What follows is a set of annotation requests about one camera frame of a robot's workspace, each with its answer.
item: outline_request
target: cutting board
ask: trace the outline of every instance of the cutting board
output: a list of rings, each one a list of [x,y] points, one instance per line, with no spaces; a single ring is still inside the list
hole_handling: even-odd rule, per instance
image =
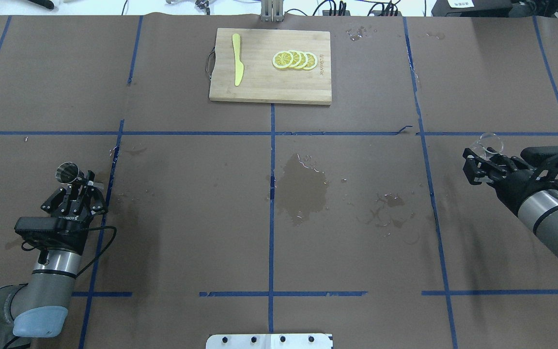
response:
[[[241,36],[244,74],[234,85],[232,34]],[[318,57],[316,68],[277,69],[272,58],[278,51],[297,49]],[[330,33],[268,29],[217,29],[217,55],[210,81],[210,100],[330,105]]]

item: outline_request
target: knife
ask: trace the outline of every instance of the knife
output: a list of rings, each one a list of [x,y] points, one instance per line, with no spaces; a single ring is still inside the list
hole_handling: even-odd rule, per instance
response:
[[[240,44],[241,38],[240,34],[232,35],[232,44],[234,44],[234,62],[235,62],[235,75],[234,75],[234,85],[238,86],[242,81],[242,74],[244,74],[244,64],[240,60]]]

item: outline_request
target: white metal plate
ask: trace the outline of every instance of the white metal plate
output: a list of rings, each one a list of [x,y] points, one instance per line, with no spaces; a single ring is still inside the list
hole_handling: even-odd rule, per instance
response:
[[[325,333],[213,335],[206,341],[206,349],[332,349],[332,338]]]

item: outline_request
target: black rubber band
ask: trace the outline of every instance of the black rubber band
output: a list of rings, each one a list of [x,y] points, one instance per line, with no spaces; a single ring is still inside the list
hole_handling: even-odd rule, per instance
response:
[[[542,223],[542,221],[544,221],[544,219],[548,216],[550,216],[552,214],[552,212],[558,211],[558,206],[555,206],[553,208],[551,208],[550,210],[547,210],[546,212],[544,212],[544,214],[542,214],[540,216],[540,218],[538,218],[538,220],[535,221],[535,224],[533,224],[533,234],[537,234],[538,233],[538,227],[540,226],[540,223]]]
[[[31,273],[32,274],[56,274],[56,275],[68,276],[69,278],[73,278],[73,279],[77,278],[77,274],[72,274],[71,272],[61,271],[61,270],[36,269]]]

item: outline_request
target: lemon slice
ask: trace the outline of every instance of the lemon slice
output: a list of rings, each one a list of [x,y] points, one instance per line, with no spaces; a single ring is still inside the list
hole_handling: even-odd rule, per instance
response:
[[[303,69],[307,66],[307,62],[310,61],[310,59],[303,51],[299,51],[298,54],[303,57],[303,60],[301,61],[301,64],[295,66],[294,69]]]
[[[290,68],[294,68],[295,66],[298,66],[301,64],[301,62],[303,61],[303,56],[300,55],[301,51],[296,51],[296,49],[291,49],[290,53],[292,53],[292,64],[290,64]]]
[[[289,51],[279,51],[273,56],[273,66],[277,69],[285,69],[292,64],[294,55]]]
[[[303,70],[312,70],[317,66],[317,56],[311,52],[304,52],[304,55],[307,57],[307,63],[303,67]]]

